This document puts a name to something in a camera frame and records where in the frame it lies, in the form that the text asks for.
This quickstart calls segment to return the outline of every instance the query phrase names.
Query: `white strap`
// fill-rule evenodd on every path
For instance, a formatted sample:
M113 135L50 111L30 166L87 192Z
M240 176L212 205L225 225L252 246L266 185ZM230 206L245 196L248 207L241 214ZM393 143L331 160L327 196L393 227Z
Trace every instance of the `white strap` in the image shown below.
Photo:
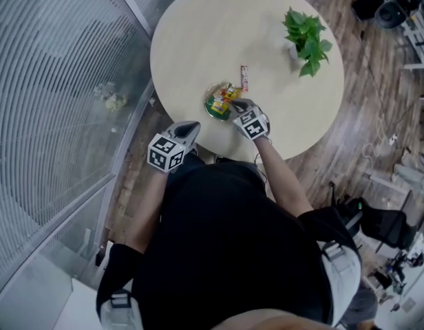
M335 243L323 249L326 243L318 241L318 244L325 252L322 254L322 263L330 282L333 299L332 326L336 326L359 288L361 262L351 248Z

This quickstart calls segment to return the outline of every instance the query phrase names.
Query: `black chair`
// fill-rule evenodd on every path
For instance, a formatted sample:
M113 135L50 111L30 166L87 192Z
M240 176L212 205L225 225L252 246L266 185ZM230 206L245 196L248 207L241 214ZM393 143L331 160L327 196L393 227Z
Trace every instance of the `black chair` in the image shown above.
M364 198L336 200L335 184L332 188L331 205L336 208L341 220L351 236L359 231L372 239L376 239L391 248L408 249L415 237L417 229L406 222L406 214L401 210L382 210L372 208Z
M362 211L361 227L366 236L391 248L407 250L411 246L417 229L407 224L403 211L374 209L365 200Z

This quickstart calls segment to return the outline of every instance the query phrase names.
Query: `wooden plank floor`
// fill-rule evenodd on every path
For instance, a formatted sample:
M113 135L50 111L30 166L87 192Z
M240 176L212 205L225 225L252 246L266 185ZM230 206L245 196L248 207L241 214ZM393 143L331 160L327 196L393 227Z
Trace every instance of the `wooden plank floor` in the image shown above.
M373 173L387 180L406 146L414 154L424 152L418 125L421 104L417 101L424 94L424 74L403 70L403 65L415 62L416 57L400 29L382 30L372 23L358 22L350 8L353 0L307 1L335 34L343 56L345 92L338 116L327 134L311 149L287 162L316 208L329 204L328 182L333 181L339 187L339 195L363 196L375 208L397 209L405 197L367 178L371 165L362 156L362 150L367 143L374 146L380 156L373 158ZM125 231L149 176L144 165L147 144L169 123L171 120L158 99L154 107L148 106L125 159L123 177L105 224L106 239L125 240ZM382 139L393 133L399 139L390 146ZM365 154L372 155L370 146L365 148ZM414 198L406 213L417 217L422 199Z

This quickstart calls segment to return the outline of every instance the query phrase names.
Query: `wire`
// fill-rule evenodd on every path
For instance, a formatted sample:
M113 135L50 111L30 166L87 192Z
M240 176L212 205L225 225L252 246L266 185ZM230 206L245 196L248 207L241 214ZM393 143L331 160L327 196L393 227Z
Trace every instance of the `wire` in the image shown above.
M367 32L367 30L368 30L368 28L370 26L371 26L370 23L367 24L366 27L365 27L365 29L361 33L361 50L359 51L359 54L363 52L363 55L364 55L364 57L366 59L368 71L370 72L370 75L371 75L372 82L374 83L374 86L375 86L375 88L377 90L377 93L378 93L378 98L379 98L379 102L380 102L380 106L381 106L381 111L382 111L382 114L383 114L383 119L382 118L377 118L377 127L376 127L376 130L377 131L376 131L376 133L377 133L377 137L381 141L379 143L379 146L381 146L382 143L384 143L384 142L387 142L388 143L389 142L388 136L386 135L386 132L385 132L385 130L383 128L383 123L385 123L386 131L389 131L390 129L393 129L414 108L414 105L418 102L418 100L417 99L416 100L413 100L411 102L411 104L409 105L409 107L402 113L402 115L400 116L400 118L397 121L395 121L393 123L390 123L389 122L388 117L386 116L384 105L383 105L383 100L382 100L383 99L383 95L381 93L381 90L380 90L379 85L377 84L376 77L374 76L374 72L372 71L370 59L368 58L368 56L367 56L367 54L365 53L365 50L364 50L365 49L365 43L364 43L364 41L365 41L365 33ZM370 147L371 148L371 151L372 151L372 153L373 153L373 155L375 157L380 156L381 151L380 150L376 150L376 148L374 147L373 143L371 143L371 142L366 143L362 147L362 156L364 158L370 160L371 171L374 171L374 162L372 160L372 156L365 154L365 150L367 149L367 147Z

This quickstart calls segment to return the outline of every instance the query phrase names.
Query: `white box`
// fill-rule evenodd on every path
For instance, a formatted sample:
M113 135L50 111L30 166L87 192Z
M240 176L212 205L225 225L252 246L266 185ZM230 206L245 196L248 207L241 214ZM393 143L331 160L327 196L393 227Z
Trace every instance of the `white box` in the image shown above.
M250 140L254 140L268 132L266 119L258 107L254 107L250 111L234 119L233 123L235 123L240 128L241 132Z
M167 173L183 164L185 151L184 145L156 134L148 145L148 164Z

